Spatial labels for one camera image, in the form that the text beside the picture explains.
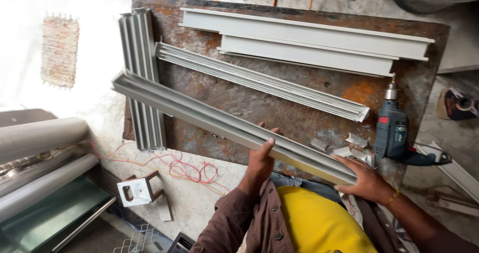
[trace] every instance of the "jeans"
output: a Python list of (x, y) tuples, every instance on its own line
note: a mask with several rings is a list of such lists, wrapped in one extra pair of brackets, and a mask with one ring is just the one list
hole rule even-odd
[(270, 175), (270, 178), (276, 187), (284, 186), (284, 185), (301, 187), (309, 191), (312, 191), (328, 200), (334, 201), (335, 203), (338, 203), (340, 206), (346, 209), (338, 192), (334, 188), (332, 188), (330, 185), (309, 181), (299, 177), (282, 175), (276, 172), (272, 172)]

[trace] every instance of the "person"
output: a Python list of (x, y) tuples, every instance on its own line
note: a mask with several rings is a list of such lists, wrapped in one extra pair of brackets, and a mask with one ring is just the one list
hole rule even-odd
[[(279, 133), (279, 128), (272, 131)], [(245, 176), (216, 202), (215, 213), (190, 252), (235, 253), (246, 233), (246, 252), (400, 252), (375, 221), (371, 209), (375, 203), (394, 215), (421, 253), (479, 252), (476, 245), (448, 231), (367, 164), (333, 155), (357, 175), (355, 185), (335, 189), (356, 196), (363, 231), (332, 187), (272, 174), (274, 160), (268, 154), (274, 143), (271, 138), (260, 150), (250, 152)]]

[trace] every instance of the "hand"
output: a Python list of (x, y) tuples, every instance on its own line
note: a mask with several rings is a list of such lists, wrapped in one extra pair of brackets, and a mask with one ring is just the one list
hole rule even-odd
[(352, 194), (363, 199), (386, 205), (396, 190), (377, 174), (368, 164), (356, 159), (332, 155), (357, 175), (356, 185), (336, 185), (334, 188), (344, 194)]
[[(259, 123), (258, 126), (263, 127), (264, 122)], [(271, 131), (281, 134), (279, 128), (273, 128)], [(247, 195), (257, 195), (263, 182), (270, 176), (274, 158), (271, 158), (268, 154), (274, 146), (274, 142), (274, 138), (269, 138), (260, 150), (249, 152), (248, 169), (246, 169), (246, 174), (238, 186)]]

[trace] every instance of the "brown shirt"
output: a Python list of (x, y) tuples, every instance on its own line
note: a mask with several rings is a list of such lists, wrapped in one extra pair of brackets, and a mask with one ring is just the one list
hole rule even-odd
[[(378, 219), (372, 212), (371, 205), (374, 204), (359, 199), (358, 205), (363, 213), (364, 231), (378, 252), (398, 252), (379, 227)], [(294, 253), (281, 213), (279, 195), (271, 180), (263, 183), (257, 199), (235, 188), (216, 202), (215, 210), (190, 252), (235, 253), (248, 232), (246, 252)], [(479, 252), (474, 244), (452, 232), (439, 233), (431, 241), (417, 246), (422, 253)]]

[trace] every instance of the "black machine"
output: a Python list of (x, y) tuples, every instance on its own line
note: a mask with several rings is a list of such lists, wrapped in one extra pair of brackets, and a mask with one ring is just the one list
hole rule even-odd
[(407, 165), (430, 166), (450, 163), (450, 157), (443, 152), (439, 162), (434, 154), (424, 155), (408, 145), (409, 119), (399, 109), (398, 84), (387, 85), (383, 107), (378, 112), (374, 152), (378, 158), (391, 158)]

